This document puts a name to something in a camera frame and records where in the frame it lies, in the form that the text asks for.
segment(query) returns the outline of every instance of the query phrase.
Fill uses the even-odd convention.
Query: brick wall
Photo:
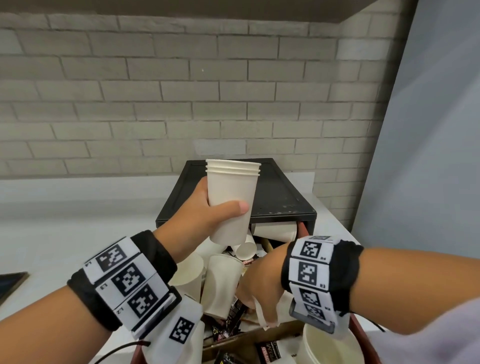
[[[342,24],[0,13],[0,178],[273,157],[315,171],[348,225],[411,3],[379,0]]]

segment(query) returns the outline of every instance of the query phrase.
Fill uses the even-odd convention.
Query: fingernail
[[[241,212],[242,214],[246,213],[246,212],[249,210],[249,208],[250,208],[250,206],[248,205],[248,203],[245,202],[245,201],[239,201],[239,206],[240,206],[240,212]]]

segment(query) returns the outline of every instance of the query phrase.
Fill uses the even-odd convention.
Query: hand
[[[176,263],[188,257],[218,225],[245,214],[245,201],[228,201],[217,206],[208,205],[207,178],[198,182],[192,195],[165,224],[154,231]]]
[[[253,298],[258,301],[269,327],[277,326],[276,305],[284,292],[280,277],[287,248],[283,244],[253,262],[237,287],[236,296],[244,305],[255,309]]]

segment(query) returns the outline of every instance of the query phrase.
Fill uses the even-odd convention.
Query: white countertop
[[[312,194],[313,172],[286,176],[317,211],[315,234],[356,241]],[[65,285],[85,260],[109,242],[155,229],[155,219],[177,178],[0,181],[0,274],[30,273],[0,306],[0,320]],[[377,330],[358,318],[365,331]],[[130,333],[120,328],[96,358],[130,341]],[[126,348],[104,363],[130,364],[133,350]]]

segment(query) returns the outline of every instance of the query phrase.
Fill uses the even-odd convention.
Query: black plastic organizer
[[[273,158],[238,160],[262,164],[250,223],[302,221],[312,235],[317,212],[288,180]],[[188,160],[185,163],[172,193],[156,218],[157,227],[170,219],[192,194],[198,181],[207,175],[205,169],[205,160]]]

